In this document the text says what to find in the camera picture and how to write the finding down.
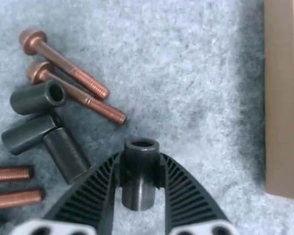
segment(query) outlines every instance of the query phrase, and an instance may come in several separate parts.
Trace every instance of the cardboard box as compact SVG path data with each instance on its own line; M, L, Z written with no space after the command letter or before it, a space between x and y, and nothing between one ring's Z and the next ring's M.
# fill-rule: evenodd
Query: cardboard box
M265 0L266 190L294 198L294 0Z

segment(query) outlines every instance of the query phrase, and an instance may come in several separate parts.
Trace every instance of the bolt head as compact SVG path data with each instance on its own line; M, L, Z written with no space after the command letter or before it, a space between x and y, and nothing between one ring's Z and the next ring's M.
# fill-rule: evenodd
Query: bolt head
M41 78L41 74L44 71L51 71L53 68L52 64L48 61L45 62L33 62L31 65L27 68L26 76L31 82L31 84L35 85L37 83L44 82L44 80Z
M23 30L20 33L19 42L22 45L23 51L25 52L25 54L27 54L27 55L37 54L37 52L32 47L32 42L37 38L40 38L44 42L47 41L46 34L43 31L38 30L38 29L28 28L28 29Z

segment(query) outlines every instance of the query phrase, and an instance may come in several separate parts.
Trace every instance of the white plastic part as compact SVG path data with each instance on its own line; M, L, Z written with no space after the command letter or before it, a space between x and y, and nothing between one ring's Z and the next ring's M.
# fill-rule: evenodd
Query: white plastic part
M18 225L10 233L10 235L35 235L39 229L46 228L49 233L37 233L44 235L73 235L80 233L80 235L97 235L92 226L84 224L66 223L60 221L51 221L45 219L33 219Z
M239 235L239 233L228 221L218 219L175 227L169 235Z

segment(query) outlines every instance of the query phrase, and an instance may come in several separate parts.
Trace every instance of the gray carpet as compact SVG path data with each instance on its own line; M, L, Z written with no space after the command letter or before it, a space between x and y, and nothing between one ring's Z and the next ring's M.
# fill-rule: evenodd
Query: gray carpet
M10 94L28 86L33 60L18 43L28 26L111 89L108 103L129 121L116 127L69 102L59 109L94 165L120 151L126 136L156 139L211 193L241 234L294 234L294 201L264 192L264 42L262 0L0 1L0 136L25 119ZM35 165L39 205L2 210L0 234L43 216L69 188L43 146L12 156L0 140L0 166ZM164 192L145 213L115 205L114 235L162 235Z

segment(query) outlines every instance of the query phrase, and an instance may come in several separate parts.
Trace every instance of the copper bolt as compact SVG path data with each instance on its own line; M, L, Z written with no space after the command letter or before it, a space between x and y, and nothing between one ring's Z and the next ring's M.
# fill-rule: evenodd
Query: copper bolt
M100 99L105 99L109 96L109 89L96 81L87 72L73 64L59 52L51 48L47 44L47 36L43 31L33 28L26 29L20 33L19 41L25 54L35 55L38 53L54 63L63 72L70 75L73 79L90 92L97 95Z
M0 194L0 209L40 203L45 198L43 189L23 190Z
M28 180L33 175L34 170L29 166L0 168L0 182Z
M105 116L118 125L122 125L126 120L126 115L118 109L92 97L87 92L71 85L62 78L56 76L52 72L52 64L50 62L33 62L27 69L26 75L31 84L37 84L49 79L57 80L67 90L68 95L76 102L88 107L89 109Z

